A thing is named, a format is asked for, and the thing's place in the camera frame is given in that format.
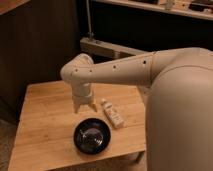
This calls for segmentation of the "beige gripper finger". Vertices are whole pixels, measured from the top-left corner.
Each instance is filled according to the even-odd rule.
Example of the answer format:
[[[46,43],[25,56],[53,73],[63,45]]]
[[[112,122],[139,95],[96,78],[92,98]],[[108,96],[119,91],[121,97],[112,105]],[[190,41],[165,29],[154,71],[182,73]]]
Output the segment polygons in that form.
[[[95,103],[90,103],[90,104],[88,104],[88,106],[89,106],[92,110],[94,110],[95,112],[97,112],[97,107],[96,107]]]
[[[77,114],[79,109],[80,109],[80,106],[79,104],[74,104],[74,112]]]

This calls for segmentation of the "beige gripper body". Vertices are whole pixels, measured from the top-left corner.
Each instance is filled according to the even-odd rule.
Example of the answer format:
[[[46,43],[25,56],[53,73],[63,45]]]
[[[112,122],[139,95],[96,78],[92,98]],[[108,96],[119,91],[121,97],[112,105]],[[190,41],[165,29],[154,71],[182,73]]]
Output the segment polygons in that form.
[[[85,105],[93,102],[93,91],[90,83],[73,84],[72,98],[76,105]]]

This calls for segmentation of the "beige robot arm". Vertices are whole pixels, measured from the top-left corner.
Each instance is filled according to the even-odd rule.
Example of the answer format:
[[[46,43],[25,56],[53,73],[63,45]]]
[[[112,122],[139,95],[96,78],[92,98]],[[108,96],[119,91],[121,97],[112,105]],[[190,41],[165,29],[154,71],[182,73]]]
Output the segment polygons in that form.
[[[81,53],[60,75],[75,109],[93,101],[93,83],[147,87],[147,171],[213,171],[213,51],[161,50],[99,64]]]

